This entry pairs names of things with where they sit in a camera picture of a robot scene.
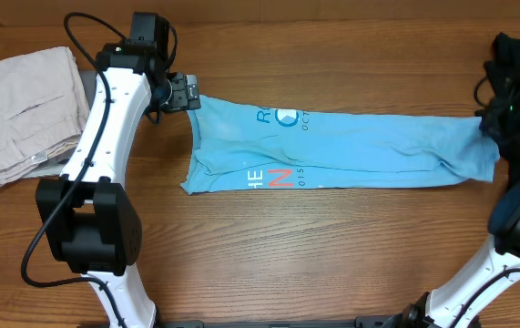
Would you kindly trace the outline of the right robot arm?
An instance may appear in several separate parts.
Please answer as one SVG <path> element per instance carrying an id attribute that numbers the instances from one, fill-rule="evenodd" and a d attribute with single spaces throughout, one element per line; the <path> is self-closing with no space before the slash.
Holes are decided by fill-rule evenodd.
<path id="1" fill-rule="evenodd" d="M 374 327 L 479 327 L 479 313 L 520 281 L 520 182 L 492 212 L 481 249 L 441 287 Z"/>

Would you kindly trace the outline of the light blue t-shirt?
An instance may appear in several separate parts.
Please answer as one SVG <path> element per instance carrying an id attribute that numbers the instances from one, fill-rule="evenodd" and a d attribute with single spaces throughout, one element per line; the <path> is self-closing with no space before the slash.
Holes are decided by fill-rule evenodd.
<path id="1" fill-rule="evenodd" d="M 479 118 L 265 108 L 203 97 L 181 186 L 227 190 L 428 188 L 490 182 L 500 159 Z"/>

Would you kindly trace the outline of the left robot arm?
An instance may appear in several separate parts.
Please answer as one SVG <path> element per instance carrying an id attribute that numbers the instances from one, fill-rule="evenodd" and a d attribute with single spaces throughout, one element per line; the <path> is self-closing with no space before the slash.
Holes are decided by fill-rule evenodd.
<path id="1" fill-rule="evenodd" d="M 88 283 L 109 327 L 162 324 L 138 272 L 142 225 L 125 178 L 142 118 L 157 124 L 201 107 L 196 77 L 170 70 L 177 47 L 166 18 L 136 12 L 128 36 L 88 56 L 96 90 L 82 137 L 58 179 L 36 188 L 42 226 L 21 262 L 23 281 L 36 288 Z"/>

